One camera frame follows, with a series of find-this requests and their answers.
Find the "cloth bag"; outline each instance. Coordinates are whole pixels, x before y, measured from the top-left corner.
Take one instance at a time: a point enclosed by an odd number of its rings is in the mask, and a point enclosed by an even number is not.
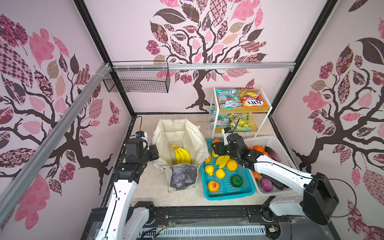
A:
[[[187,119],[160,119],[153,133],[152,144],[156,144],[159,159],[153,161],[156,168],[165,170],[168,192],[195,187],[200,165],[209,157],[203,134]],[[172,145],[188,150],[191,164],[176,164]]]

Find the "blue plastic basket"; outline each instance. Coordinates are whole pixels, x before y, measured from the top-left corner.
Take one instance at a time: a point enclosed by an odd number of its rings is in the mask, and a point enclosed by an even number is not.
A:
[[[208,151],[212,152],[212,142],[213,139],[207,140],[208,145]],[[208,200],[226,200],[226,199],[235,199],[235,198],[241,198],[250,196],[255,193],[255,185],[252,182],[251,174],[249,173],[248,169],[245,169],[242,166],[238,166],[236,171],[229,171],[226,167],[223,168],[225,172],[225,177],[223,179],[218,179],[215,176],[215,172],[218,169],[218,166],[215,164],[216,158],[212,157],[212,160],[210,163],[206,164],[203,162],[200,166],[201,170],[201,178],[203,180],[203,188],[204,188],[204,196]],[[204,168],[206,165],[212,165],[214,170],[214,175],[209,176],[205,173]],[[243,185],[239,188],[236,188],[231,185],[231,177],[233,175],[239,175],[243,179]],[[209,181],[216,181],[219,183],[219,189],[217,192],[209,192],[207,189],[207,185]]]

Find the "gray patch on bag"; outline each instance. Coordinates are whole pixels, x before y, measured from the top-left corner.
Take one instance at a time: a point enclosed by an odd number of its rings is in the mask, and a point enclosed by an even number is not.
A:
[[[183,190],[194,184],[197,179],[198,168],[199,166],[187,163],[170,166],[172,171],[170,186],[176,190]]]

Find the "snack bag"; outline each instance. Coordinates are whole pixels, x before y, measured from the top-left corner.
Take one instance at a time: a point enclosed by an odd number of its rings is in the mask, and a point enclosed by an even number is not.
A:
[[[263,100],[261,91],[239,90],[238,94],[245,108],[267,108],[268,104]]]
[[[209,125],[213,126],[215,124],[216,118],[216,109],[211,109],[211,119]],[[229,127],[229,114],[219,114],[217,118],[217,127]]]
[[[239,120],[239,123],[237,124],[236,131],[238,132],[251,131],[251,128],[249,127],[248,113],[231,113],[229,115],[229,126],[232,128],[232,130],[235,129],[237,120]]]
[[[216,95],[221,109],[243,107],[236,89],[216,90]]]

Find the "red onion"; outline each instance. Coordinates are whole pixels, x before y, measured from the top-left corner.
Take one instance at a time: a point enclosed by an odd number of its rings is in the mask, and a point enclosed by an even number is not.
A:
[[[271,180],[269,180],[268,178],[262,178],[260,180],[260,185],[262,186],[262,189],[266,192],[270,192],[273,190]]]

